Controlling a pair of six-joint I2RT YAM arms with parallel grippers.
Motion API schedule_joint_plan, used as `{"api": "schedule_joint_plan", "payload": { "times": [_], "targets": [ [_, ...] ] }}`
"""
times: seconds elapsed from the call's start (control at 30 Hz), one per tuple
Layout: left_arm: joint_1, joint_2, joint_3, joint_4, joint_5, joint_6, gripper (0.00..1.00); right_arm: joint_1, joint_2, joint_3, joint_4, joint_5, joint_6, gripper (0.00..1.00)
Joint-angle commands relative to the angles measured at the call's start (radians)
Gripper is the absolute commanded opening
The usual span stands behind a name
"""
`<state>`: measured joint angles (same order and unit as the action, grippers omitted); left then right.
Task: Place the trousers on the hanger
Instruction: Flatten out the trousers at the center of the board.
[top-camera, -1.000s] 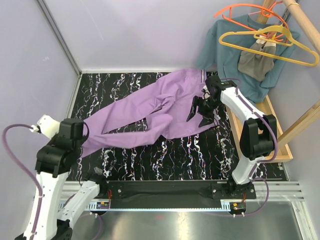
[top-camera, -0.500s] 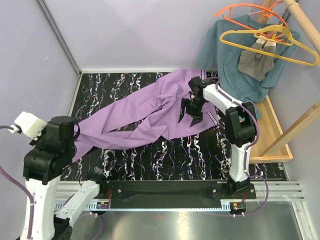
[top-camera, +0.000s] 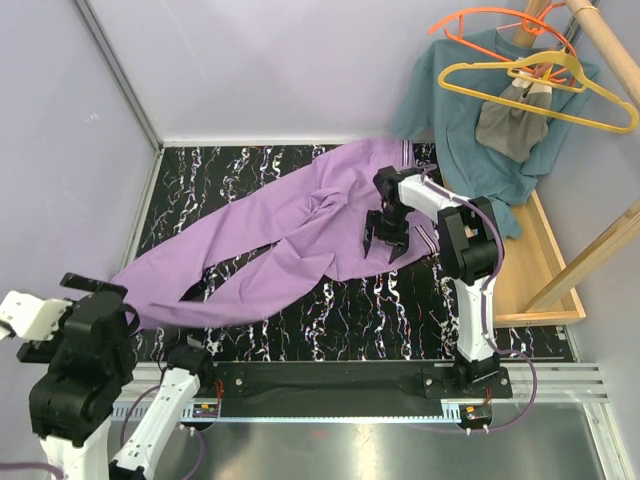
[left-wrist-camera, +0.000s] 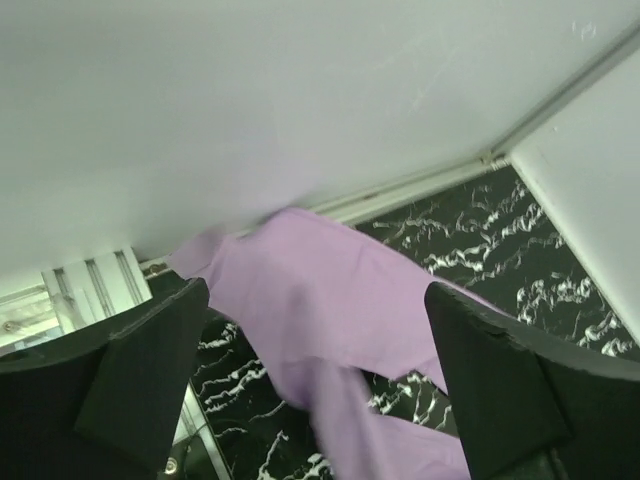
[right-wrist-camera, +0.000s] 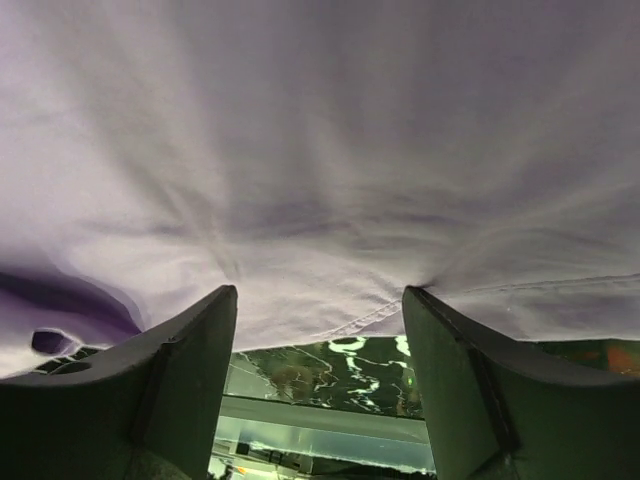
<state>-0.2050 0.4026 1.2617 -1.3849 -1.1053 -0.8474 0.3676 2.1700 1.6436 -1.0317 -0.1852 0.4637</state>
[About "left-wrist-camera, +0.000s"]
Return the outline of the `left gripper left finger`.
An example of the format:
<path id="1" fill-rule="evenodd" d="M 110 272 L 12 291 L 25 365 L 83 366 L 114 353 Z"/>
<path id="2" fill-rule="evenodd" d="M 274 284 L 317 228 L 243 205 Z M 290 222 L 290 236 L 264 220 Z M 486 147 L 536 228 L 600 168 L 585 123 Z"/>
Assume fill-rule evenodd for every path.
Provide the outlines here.
<path id="1" fill-rule="evenodd" d="M 203 280 L 1 359 L 4 479 L 164 470 L 209 292 Z"/>

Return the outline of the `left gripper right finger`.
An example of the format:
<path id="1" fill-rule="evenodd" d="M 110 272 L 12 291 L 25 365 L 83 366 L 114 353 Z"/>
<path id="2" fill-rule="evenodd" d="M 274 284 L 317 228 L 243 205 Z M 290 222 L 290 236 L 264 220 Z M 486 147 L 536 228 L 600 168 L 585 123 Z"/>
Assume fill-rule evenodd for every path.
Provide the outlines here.
<path id="1" fill-rule="evenodd" d="M 556 338 L 443 283 L 424 301 L 472 478 L 638 478 L 638 363 Z"/>

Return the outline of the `purple trousers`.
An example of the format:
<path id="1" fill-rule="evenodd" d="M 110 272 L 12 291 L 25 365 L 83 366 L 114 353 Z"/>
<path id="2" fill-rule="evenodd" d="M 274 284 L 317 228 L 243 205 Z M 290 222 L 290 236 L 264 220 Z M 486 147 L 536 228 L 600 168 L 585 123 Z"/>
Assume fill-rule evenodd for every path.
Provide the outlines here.
<path id="1" fill-rule="evenodd" d="M 466 479 L 454 437 L 376 413 L 366 373 L 445 384 L 424 305 L 433 276 L 346 225 L 287 208 L 245 235 L 207 230 L 169 257 L 237 323 L 278 394 L 308 412 L 338 479 Z"/>

